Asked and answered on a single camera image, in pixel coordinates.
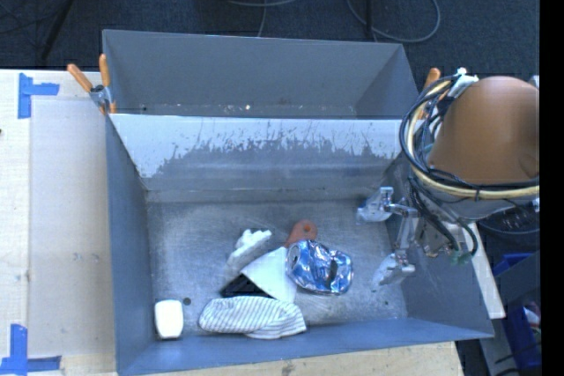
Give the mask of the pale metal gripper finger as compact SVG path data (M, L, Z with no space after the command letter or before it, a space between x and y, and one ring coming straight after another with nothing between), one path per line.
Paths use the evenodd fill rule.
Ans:
M364 224L386 221L392 215L390 205L393 194L393 187L380 187L378 192L372 194L357 208L357 222Z
M413 276L416 267L409 261L404 250L397 250L386 256L373 276L373 286L400 284L407 277Z

